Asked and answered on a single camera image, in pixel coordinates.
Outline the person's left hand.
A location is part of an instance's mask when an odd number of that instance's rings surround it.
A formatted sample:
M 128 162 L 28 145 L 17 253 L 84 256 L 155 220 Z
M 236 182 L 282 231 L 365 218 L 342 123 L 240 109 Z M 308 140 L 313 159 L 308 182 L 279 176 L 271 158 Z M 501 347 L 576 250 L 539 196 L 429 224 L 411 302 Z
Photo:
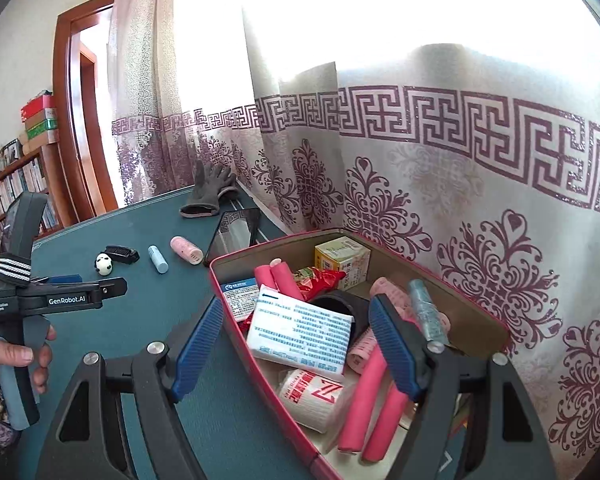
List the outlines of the person's left hand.
M 34 351 L 29 347 L 10 344 L 0 339 L 0 365 L 13 367 L 28 367 L 34 364 L 33 385 L 38 393 L 46 393 L 48 368 L 53 361 L 53 350 L 48 344 L 56 339 L 56 330 L 50 326 L 47 330 L 46 341 L 41 349 Z

